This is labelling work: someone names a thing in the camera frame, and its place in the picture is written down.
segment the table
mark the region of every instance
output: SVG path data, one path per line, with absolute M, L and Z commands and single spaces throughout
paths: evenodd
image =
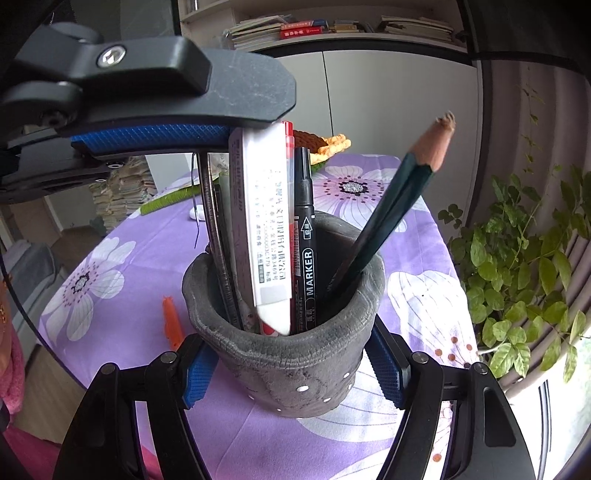
M 317 210 L 363 227 L 400 161 L 383 155 L 338 154 L 314 175 Z M 188 184 L 186 177 L 172 187 Z M 181 280 L 207 244 L 189 219 L 191 200 L 117 227 L 72 273 L 47 306 L 40 331 L 64 364 L 89 385 L 106 362 L 120 368 L 151 362 L 169 349 L 162 299 L 172 296 L 186 333 L 190 325 Z M 387 288 L 379 314 L 391 332 L 442 364 L 478 360 L 466 296 L 446 246 L 420 199 L 381 249 Z M 142 444 L 154 451 L 147 409 L 138 403 Z M 425 476 L 439 479 L 451 409 L 442 405 Z M 313 419 L 284 419 L 248 397 L 220 363 L 187 418 L 207 468 L 225 479 L 375 478 L 402 414 L 384 399 L 364 354 L 355 385 L 336 409 Z

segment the pencil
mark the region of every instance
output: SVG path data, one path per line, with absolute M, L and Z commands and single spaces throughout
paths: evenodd
M 326 303 L 349 288 L 418 200 L 433 173 L 441 168 L 455 127 L 451 112 L 437 118 L 405 155 L 349 255 L 333 276 Z

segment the black marker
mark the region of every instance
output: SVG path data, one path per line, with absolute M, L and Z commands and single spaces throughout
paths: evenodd
M 310 171 L 310 151 L 299 147 L 294 152 L 294 287 L 295 325 L 293 333 L 316 326 L 316 232 L 314 197 Z

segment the red book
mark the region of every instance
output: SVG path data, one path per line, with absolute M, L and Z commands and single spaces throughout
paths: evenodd
M 303 35 L 317 35 L 322 33 L 322 27 L 290 28 L 281 31 L 281 38 L 301 37 Z

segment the green plant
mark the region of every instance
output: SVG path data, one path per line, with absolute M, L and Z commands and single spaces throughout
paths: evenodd
M 522 90 L 530 105 L 531 129 L 538 123 L 531 112 L 531 100 L 541 100 L 528 84 Z M 523 169 L 528 175 L 533 173 L 534 149 L 539 147 L 531 130 L 522 137 L 528 145 L 528 167 Z M 554 165 L 551 181 L 558 181 L 560 169 Z M 486 222 L 462 227 L 463 211 L 457 205 L 439 212 L 440 220 L 454 222 L 460 229 L 460 235 L 451 238 L 447 246 L 466 292 L 479 354 L 497 378 L 512 367 L 524 377 L 530 367 L 528 344 L 549 326 L 558 335 L 546 350 L 541 369 L 548 370 L 556 363 L 566 343 L 564 380 L 568 382 L 577 364 L 573 342 L 581 336 L 586 318 L 581 311 L 570 312 L 565 302 L 571 265 L 564 250 L 575 230 L 589 239 L 591 172 L 583 175 L 578 167 L 570 167 L 570 181 L 560 181 L 564 206 L 554 210 L 552 227 L 541 235 L 533 233 L 532 227 L 548 185 L 540 195 L 512 174 L 508 183 L 493 176 L 492 187 L 496 202 L 490 206 Z

